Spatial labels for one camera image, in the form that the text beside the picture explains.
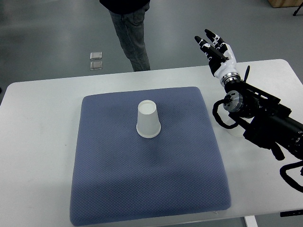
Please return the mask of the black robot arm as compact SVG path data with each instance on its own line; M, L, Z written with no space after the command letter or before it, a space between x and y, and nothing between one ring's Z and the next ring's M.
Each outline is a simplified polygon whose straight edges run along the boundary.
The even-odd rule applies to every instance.
M250 68L243 79L240 77L233 51L220 36L208 29L205 34L209 42L199 36L195 41L226 92L224 99L213 105L216 122L229 130L242 127L245 139L271 150L277 160L284 159L281 148L302 159L302 123L290 118L291 109L280 104L279 98L247 83Z

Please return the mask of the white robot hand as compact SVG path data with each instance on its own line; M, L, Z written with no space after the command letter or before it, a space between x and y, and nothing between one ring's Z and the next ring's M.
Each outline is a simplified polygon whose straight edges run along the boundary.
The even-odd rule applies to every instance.
M212 75L221 78L227 73L237 72L235 67L236 58L230 45L208 29L205 29L205 34L216 49L199 36L195 36L195 41L200 46L200 50L206 55Z

